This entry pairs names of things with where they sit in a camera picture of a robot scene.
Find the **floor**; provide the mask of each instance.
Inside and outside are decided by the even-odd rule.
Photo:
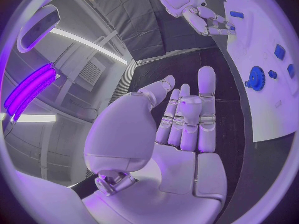
[[[172,74],[174,88],[184,83],[190,85],[190,93],[198,94],[197,71],[211,66],[216,73],[216,153],[222,159],[228,181],[226,204],[228,205],[239,180],[245,146],[244,118],[234,78],[219,48],[197,50],[146,63],[136,68],[129,92],[135,92],[152,82]],[[152,110],[157,127],[164,114],[170,93]]]

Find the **white panel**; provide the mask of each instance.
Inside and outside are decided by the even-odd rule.
[[[288,41],[270,20],[269,16],[252,0],[227,0],[226,18],[233,22],[237,35],[228,38],[227,51],[231,55],[243,83],[249,79],[253,66],[260,66],[266,76],[265,87],[257,92],[245,87],[252,116],[253,141],[285,136],[297,130],[298,90],[297,79],[291,79],[287,67],[295,61],[290,56]],[[231,17],[230,11],[244,14],[244,19]],[[285,58],[278,59],[276,44],[286,50]],[[278,74],[276,80],[268,72]]]

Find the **blue gear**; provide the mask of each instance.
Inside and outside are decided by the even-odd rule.
[[[259,66],[254,66],[249,75],[249,83],[255,91],[261,91],[266,82],[266,77],[263,69]]]

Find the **air vent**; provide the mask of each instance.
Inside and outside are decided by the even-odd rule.
[[[98,80],[101,73],[104,71],[105,67],[101,64],[97,64],[98,62],[93,62],[93,60],[89,61],[82,71],[80,72],[79,76],[87,81],[89,84],[93,85]]]

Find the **purple led light strip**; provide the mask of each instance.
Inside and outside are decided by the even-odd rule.
[[[53,81],[55,81],[55,77],[51,76],[48,78],[44,83],[42,83],[31,95],[20,105],[20,107],[17,109],[13,121],[17,122],[17,120],[20,118],[23,111],[28,107],[28,105],[33,101],[35,97],[37,97],[45,88],[47,88]]]
[[[32,73],[30,76],[28,76],[25,80],[23,80],[10,94],[10,96],[7,98],[7,100],[4,103],[4,108],[7,109],[13,100],[18,96],[18,94],[25,89],[28,84],[30,84],[35,78],[39,77],[42,73],[46,72],[52,67],[53,63],[49,63],[44,65],[43,67],[36,70],[34,73]]]
[[[11,105],[8,107],[7,112],[13,115],[19,106],[23,103],[26,98],[28,98],[31,93],[33,93],[40,85],[47,81],[52,76],[56,76],[56,71],[51,68],[38,76],[35,80],[31,81],[23,90],[17,95],[17,97],[12,101]]]

